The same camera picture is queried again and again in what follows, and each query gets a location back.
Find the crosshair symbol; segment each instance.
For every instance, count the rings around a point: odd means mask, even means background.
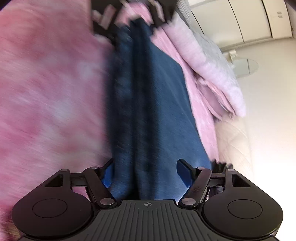
[[[150,206],[153,205],[153,204],[150,203],[150,202],[146,202],[146,203],[144,203],[143,205],[145,205],[146,207],[150,207]]]

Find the dark blue cloth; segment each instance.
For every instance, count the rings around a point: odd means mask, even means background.
[[[211,167],[192,115],[182,68],[150,41],[143,19],[117,36],[113,59],[112,154],[116,199],[179,200],[187,187],[177,160]]]

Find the gray ribbed plate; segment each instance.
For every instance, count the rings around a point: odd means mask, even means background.
[[[101,210],[85,230],[64,240],[229,241],[211,231],[197,212],[181,209],[173,200],[122,201],[117,208]]]

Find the white cabinet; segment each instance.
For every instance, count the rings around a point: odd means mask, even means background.
[[[229,0],[229,2],[237,18],[244,42],[271,37],[261,0]]]
[[[192,12],[204,34],[220,48],[243,43],[239,25],[228,0],[206,2],[194,7]]]
[[[272,37],[274,39],[292,37],[291,24],[284,0],[263,0]]]

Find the metal screw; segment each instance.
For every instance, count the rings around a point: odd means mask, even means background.
[[[115,201],[109,197],[101,199],[101,204],[106,205],[106,206],[112,205],[114,203],[115,203]]]
[[[193,205],[194,203],[196,203],[196,201],[193,198],[184,198],[184,199],[182,199],[182,203],[184,205],[190,206],[190,205]]]

